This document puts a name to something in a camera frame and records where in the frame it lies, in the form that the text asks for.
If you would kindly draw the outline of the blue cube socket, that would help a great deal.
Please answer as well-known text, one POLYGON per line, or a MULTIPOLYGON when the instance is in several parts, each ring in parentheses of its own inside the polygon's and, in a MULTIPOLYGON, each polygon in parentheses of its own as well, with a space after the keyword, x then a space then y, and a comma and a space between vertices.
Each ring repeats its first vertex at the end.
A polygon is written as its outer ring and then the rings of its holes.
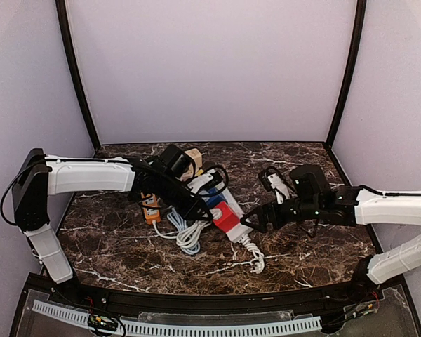
MULTIPOLYGON (((213 187, 209 190, 203 191, 202 194, 212 194, 217 192, 217 188, 213 187)), ((227 200, 225 199, 225 197, 222 195, 222 193, 214 195, 212 197, 204 197, 203 200, 205 201, 206 205, 210 208, 213 209, 214 207, 216 207, 220 202, 224 201, 226 202, 227 200)))

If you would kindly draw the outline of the white power strip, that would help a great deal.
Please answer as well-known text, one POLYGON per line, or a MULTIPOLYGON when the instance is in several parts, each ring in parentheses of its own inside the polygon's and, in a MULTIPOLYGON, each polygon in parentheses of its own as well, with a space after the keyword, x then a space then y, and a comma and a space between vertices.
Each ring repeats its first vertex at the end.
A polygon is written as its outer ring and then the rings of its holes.
MULTIPOLYGON (((202 194, 203 191, 209 190, 213 187, 207 188, 205 185, 207 183, 210 183, 213 185, 217 182, 216 173, 205 173, 195 179, 193 179, 190 183, 187 184, 188 188, 193 193, 198 193, 203 198, 204 197, 212 197, 214 195, 222 193, 222 195, 227 200, 226 203, 229 205, 229 207, 235 212, 235 214, 239 217, 239 221, 241 217, 244 215, 241 207, 235 200, 235 198, 232 196, 231 192, 228 190, 227 187, 224 187, 223 182, 217 183, 216 188, 218 189, 217 192, 212 194, 202 194)), ((213 213, 213 216, 217 213, 217 211, 214 211, 213 209, 210 209, 213 213)), ((234 243, 242 244, 244 246, 248 246, 252 244, 249 234, 253 231, 252 228, 247 227, 245 225, 242 225, 239 223, 235 228, 230 230, 228 233, 225 233, 229 240, 234 243)))

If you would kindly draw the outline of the red cube socket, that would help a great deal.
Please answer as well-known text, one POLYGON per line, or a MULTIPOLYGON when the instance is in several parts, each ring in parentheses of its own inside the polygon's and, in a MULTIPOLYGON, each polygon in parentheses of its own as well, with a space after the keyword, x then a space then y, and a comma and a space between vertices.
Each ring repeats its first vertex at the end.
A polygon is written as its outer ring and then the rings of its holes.
POLYGON ((224 233, 228 233, 240 223, 239 217, 225 201, 217 204, 213 210, 217 211, 213 216, 213 222, 224 233))

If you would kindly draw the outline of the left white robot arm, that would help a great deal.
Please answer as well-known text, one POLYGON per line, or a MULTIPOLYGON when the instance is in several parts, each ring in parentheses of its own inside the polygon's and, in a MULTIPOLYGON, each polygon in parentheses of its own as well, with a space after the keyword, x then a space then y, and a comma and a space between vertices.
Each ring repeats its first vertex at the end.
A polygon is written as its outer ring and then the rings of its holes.
POLYGON ((181 181, 193 159, 175 145, 149 159, 110 159, 51 156, 32 149, 18 174, 6 188, 12 195, 13 219, 35 249, 56 284, 68 282, 74 271, 50 225, 48 197, 70 192, 127 192, 136 202, 154 194, 185 219, 211 221, 213 215, 197 192, 181 181))

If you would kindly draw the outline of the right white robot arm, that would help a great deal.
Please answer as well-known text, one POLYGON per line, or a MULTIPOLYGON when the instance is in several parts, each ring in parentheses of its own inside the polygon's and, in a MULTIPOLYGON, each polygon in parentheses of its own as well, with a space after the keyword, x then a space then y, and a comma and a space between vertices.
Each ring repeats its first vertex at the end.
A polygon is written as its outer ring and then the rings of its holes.
MULTIPOLYGON (((421 226, 421 191, 388 192, 371 187, 331 188, 322 168, 305 164, 289 173, 294 197, 288 184, 273 166, 258 175, 276 199, 254 208, 241 218, 241 224, 266 233, 271 225, 280 229, 289 223, 314 220, 329 225, 395 224, 421 226)), ((362 258, 352 275, 352 284, 361 289, 374 288, 397 275, 421 266, 421 234, 400 246, 362 258)))

